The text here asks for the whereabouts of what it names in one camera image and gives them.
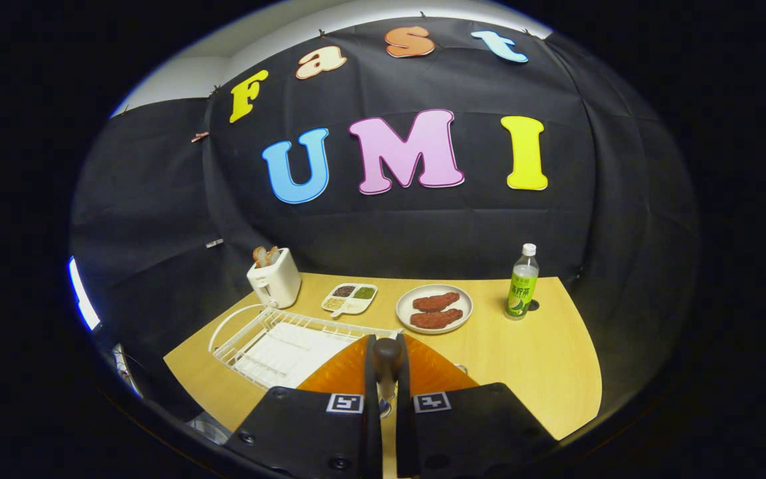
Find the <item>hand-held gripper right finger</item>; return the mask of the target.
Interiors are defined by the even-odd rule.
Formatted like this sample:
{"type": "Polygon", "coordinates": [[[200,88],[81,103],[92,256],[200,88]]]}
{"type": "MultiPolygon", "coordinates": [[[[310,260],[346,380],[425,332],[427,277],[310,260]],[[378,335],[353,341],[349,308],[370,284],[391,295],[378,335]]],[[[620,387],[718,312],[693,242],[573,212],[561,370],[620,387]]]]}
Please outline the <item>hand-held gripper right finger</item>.
{"type": "Polygon", "coordinates": [[[408,478],[528,475],[557,440],[502,383],[478,385],[405,334],[396,400],[396,472],[408,478]]]}

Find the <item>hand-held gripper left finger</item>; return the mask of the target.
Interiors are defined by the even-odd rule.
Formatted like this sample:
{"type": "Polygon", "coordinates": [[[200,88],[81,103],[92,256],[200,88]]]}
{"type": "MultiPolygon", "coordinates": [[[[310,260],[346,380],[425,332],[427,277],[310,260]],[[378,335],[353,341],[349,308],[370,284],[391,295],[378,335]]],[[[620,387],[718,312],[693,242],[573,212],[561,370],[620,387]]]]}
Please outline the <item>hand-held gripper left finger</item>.
{"type": "Polygon", "coordinates": [[[315,391],[273,387],[253,407],[226,448],[271,478],[380,478],[380,405],[367,335],[335,358],[352,384],[315,391]]]}

